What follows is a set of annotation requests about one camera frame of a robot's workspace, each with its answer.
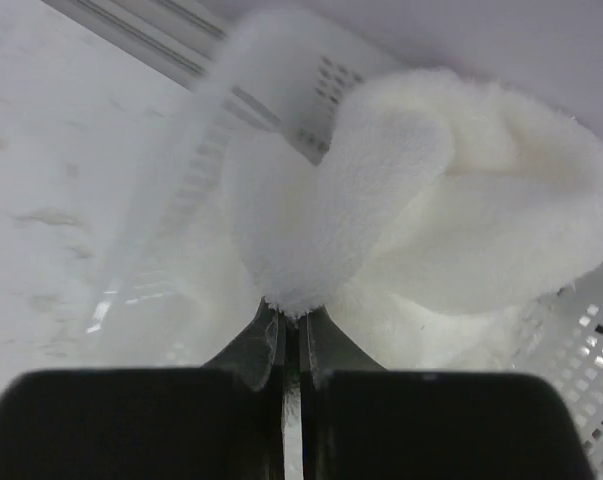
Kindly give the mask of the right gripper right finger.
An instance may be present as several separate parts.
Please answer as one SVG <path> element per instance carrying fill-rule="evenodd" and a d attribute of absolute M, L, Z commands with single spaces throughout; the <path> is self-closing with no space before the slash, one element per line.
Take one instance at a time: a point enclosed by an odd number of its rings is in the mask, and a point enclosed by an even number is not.
<path fill-rule="evenodd" d="M 556 390 L 528 374 L 393 371 L 325 310 L 299 324 L 308 479 L 590 479 Z"/>

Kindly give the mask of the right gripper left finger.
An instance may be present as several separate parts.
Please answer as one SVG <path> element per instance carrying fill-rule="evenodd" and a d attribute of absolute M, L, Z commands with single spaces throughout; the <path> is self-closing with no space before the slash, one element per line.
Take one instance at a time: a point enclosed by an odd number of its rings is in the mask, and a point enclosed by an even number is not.
<path fill-rule="evenodd" d="M 281 479 L 279 315 L 199 367 L 41 370 L 0 396 L 0 479 Z"/>

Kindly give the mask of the white towel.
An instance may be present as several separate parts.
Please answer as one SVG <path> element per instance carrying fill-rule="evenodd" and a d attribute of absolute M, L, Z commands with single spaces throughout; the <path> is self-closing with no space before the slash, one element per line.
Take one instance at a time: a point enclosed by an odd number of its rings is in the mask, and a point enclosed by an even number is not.
<path fill-rule="evenodd" d="M 325 307 L 388 368 L 500 369 L 525 309 L 603 263 L 603 142 L 573 118 L 447 70 L 347 95 L 311 164 L 235 140 L 173 270 L 195 353 L 266 302 Z"/>

